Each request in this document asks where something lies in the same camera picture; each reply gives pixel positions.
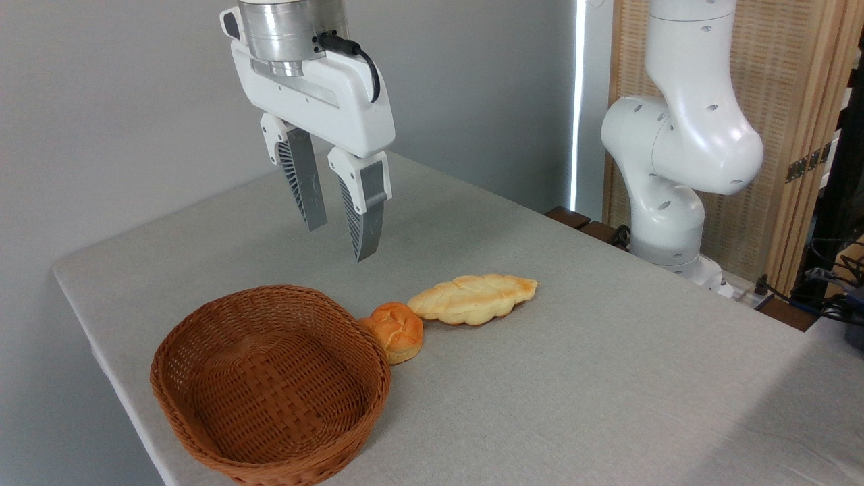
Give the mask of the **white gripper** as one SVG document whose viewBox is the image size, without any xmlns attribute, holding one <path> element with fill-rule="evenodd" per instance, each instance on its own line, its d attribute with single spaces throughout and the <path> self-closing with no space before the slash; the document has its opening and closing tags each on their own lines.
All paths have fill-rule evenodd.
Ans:
<svg viewBox="0 0 864 486">
<path fill-rule="evenodd" d="M 380 71 L 358 53 L 321 44 L 348 40 L 344 7 L 237 5 L 220 14 L 220 24 L 247 98 L 265 111 L 269 159 L 283 170 L 306 228 L 327 224 L 311 133 L 340 147 L 327 159 L 340 180 L 355 259 L 371 256 L 392 199 L 382 150 L 396 135 Z"/>
</svg>

